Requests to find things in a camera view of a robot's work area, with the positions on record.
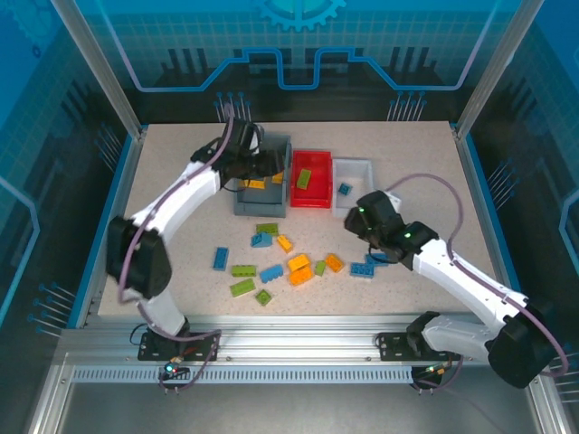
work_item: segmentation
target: gear logo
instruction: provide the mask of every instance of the gear logo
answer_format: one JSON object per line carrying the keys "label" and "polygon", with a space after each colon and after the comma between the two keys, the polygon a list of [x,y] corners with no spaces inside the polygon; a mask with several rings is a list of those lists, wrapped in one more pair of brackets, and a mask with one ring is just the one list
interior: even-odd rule
{"label": "gear logo", "polygon": [[336,18],[337,9],[346,6],[345,0],[257,0],[261,18],[271,24],[280,24],[284,31],[290,28],[301,32],[304,27],[314,30],[316,25],[326,25],[328,17]]}
{"label": "gear logo", "polygon": [[39,44],[52,29],[52,6],[49,0],[0,0],[0,12],[9,12],[20,30]]}

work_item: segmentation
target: blue lego brick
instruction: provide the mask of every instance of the blue lego brick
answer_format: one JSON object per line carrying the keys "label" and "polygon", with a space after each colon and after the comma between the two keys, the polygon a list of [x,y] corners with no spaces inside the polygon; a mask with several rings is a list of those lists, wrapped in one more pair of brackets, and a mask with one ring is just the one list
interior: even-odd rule
{"label": "blue lego brick", "polygon": [[[385,253],[372,253],[372,256],[374,256],[374,258],[376,258],[376,259],[388,260],[388,257],[386,256]],[[372,256],[365,255],[365,263],[366,264],[374,265],[375,267],[386,267],[388,265],[384,262],[380,262],[378,260],[373,259]]]}
{"label": "blue lego brick", "polygon": [[269,267],[260,273],[261,282],[263,283],[268,283],[270,280],[281,276],[283,276],[283,267],[280,264]]}
{"label": "blue lego brick", "polygon": [[229,256],[229,249],[225,247],[218,247],[215,252],[214,269],[225,271],[227,267],[227,257]]}
{"label": "blue lego brick", "polygon": [[354,276],[355,278],[373,278],[374,266],[352,262],[350,265],[350,276]]}
{"label": "blue lego brick", "polygon": [[351,191],[352,191],[352,185],[346,184],[346,183],[342,183],[340,185],[340,188],[337,189],[337,192],[342,193],[344,196],[348,196]]}
{"label": "blue lego brick", "polygon": [[269,247],[272,243],[271,235],[267,232],[260,232],[252,236],[252,247]]}

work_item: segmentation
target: green lego brick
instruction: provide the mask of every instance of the green lego brick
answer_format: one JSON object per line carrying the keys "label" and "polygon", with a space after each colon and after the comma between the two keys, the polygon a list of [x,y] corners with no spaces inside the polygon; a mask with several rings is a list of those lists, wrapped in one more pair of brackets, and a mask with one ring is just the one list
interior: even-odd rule
{"label": "green lego brick", "polygon": [[260,305],[265,306],[269,302],[271,302],[272,296],[268,291],[266,291],[265,289],[262,289],[260,292],[257,293],[257,296],[255,296],[255,299],[257,300],[257,302]]}
{"label": "green lego brick", "polygon": [[296,186],[301,190],[308,190],[308,183],[310,177],[311,177],[311,170],[301,169],[301,172],[299,172],[298,181],[296,182]]}
{"label": "green lego brick", "polygon": [[231,285],[229,288],[232,290],[232,296],[238,297],[247,294],[248,292],[252,292],[255,289],[255,284],[253,283],[252,278],[247,278],[235,285]]}
{"label": "green lego brick", "polygon": [[232,276],[235,278],[254,278],[257,276],[257,267],[254,265],[233,265]]}
{"label": "green lego brick", "polygon": [[280,235],[277,223],[256,224],[255,225],[255,233],[260,233],[260,232],[267,232],[267,233],[269,233],[269,235],[276,236],[276,237],[278,235]]}
{"label": "green lego brick", "polygon": [[319,260],[318,262],[316,262],[316,275],[317,276],[323,276],[325,269],[326,269],[326,262],[325,261]]}

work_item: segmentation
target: red tray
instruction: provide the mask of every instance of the red tray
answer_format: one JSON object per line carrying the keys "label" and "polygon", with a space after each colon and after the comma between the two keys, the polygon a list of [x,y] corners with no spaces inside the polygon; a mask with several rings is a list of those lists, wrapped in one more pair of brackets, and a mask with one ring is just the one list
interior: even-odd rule
{"label": "red tray", "polygon": [[[301,169],[311,170],[308,190],[296,187]],[[289,205],[329,208],[332,206],[332,154],[328,151],[293,151]]]}

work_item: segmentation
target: plastic bin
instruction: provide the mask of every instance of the plastic bin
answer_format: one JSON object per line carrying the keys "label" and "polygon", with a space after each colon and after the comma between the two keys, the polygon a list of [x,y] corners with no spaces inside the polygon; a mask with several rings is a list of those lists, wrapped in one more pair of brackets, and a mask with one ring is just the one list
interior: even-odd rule
{"label": "plastic bin", "polygon": [[[290,136],[265,133],[263,149],[283,149],[284,164],[281,184],[274,184],[271,177],[265,180],[265,189],[246,188],[234,194],[233,213],[235,215],[248,215],[251,217],[280,217],[286,216],[286,201],[291,168],[291,142]],[[235,180],[233,189],[239,189],[239,180]]]}
{"label": "plastic bin", "polygon": [[[332,160],[334,188],[332,191],[332,215],[343,219],[356,201],[374,190],[372,161],[358,158],[334,158]],[[352,185],[348,195],[337,191],[342,183]]]}
{"label": "plastic bin", "polygon": [[[301,169],[311,170],[308,189],[296,186]],[[302,208],[329,208],[332,204],[332,154],[328,151],[294,151],[289,204]]]}

